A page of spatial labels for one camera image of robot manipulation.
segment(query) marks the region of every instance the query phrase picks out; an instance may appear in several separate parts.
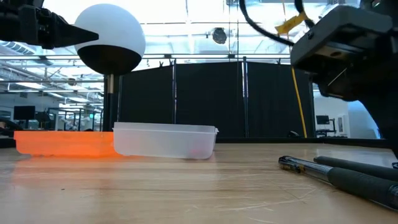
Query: clear plastic container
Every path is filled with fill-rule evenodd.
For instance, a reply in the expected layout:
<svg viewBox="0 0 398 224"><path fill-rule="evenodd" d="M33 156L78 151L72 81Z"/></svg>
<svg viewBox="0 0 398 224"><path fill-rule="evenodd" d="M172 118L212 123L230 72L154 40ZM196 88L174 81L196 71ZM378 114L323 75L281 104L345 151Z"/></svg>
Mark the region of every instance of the clear plastic container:
<svg viewBox="0 0 398 224"><path fill-rule="evenodd" d="M217 132L214 126L115 123L114 149L124 156L207 159Z"/></svg>

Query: black curtain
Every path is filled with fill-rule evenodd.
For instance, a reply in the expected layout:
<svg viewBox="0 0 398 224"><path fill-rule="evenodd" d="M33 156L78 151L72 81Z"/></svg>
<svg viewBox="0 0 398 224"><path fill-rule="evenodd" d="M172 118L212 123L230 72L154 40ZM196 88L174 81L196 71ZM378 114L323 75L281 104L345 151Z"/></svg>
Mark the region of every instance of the black curtain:
<svg viewBox="0 0 398 224"><path fill-rule="evenodd" d="M122 77L119 121L172 124L173 66L131 72Z"/></svg>
<svg viewBox="0 0 398 224"><path fill-rule="evenodd" d="M312 85L308 75L295 72L307 136L312 138ZM248 117L250 138L286 138L289 131L304 135L290 65L248 62Z"/></svg>
<svg viewBox="0 0 398 224"><path fill-rule="evenodd" d="M177 124L210 125L244 137L242 63L177 65Z"/></svg>

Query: black and white sphere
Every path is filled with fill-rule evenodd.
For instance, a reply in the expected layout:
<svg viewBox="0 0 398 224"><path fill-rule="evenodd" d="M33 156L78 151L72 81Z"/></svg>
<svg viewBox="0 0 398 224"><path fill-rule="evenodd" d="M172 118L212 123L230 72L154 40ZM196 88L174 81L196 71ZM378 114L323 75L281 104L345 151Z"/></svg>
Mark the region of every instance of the black and white sphere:
<svg viewBox="0 0 398 224"><path fill-rule="evenodd" d="M127 10L112 4L85 9L75 26L96 32L99 39L75 46L80 59L104 75L124 75L135 69L145 52L144 31Z"/></svg>

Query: table surface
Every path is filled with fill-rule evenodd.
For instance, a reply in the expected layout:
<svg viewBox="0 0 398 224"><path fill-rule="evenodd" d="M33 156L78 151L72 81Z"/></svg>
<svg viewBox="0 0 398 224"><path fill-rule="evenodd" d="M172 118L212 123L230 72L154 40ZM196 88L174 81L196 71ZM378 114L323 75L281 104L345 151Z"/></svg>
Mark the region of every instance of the table surface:
<svg viewBox="0 0 398 224"><path fill-rule="evenodd" d="M1 223L398 223L398 212L279 169L284 155L396 161L387 149L322 144L217 144L205 161L0 149Z"/></svg>

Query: yellow pole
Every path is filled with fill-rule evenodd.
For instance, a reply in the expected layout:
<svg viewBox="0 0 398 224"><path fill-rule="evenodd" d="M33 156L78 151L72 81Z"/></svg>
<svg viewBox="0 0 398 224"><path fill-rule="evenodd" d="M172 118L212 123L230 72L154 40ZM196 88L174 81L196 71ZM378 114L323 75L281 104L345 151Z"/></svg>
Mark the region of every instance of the yellow pole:
<svg viewBox="0 0 398 224"><path fill-rule="evenodd" d="M284 8L285 21L286 21L285 1L284 1L284 0L281 0L281 1L282 1L282 5L283 5L283 8ZM295 88L295 91L296 91L296 97L297 97L297 102L298 102L298 108L300 109L300 117L301 117L301 123L302 123L302 126L303 126L304 137L307 138L307 129L306 129L306 127L305 127L305 120L304 120L303 108L302 108L302 106L301 106L301 98L300 98L299 88L298 88L298 86L297 86L297 81L296 81L296 74L295 74L295 71L294 71L293 66L292 66L292 77L293 77L294 88Z"/></svg>

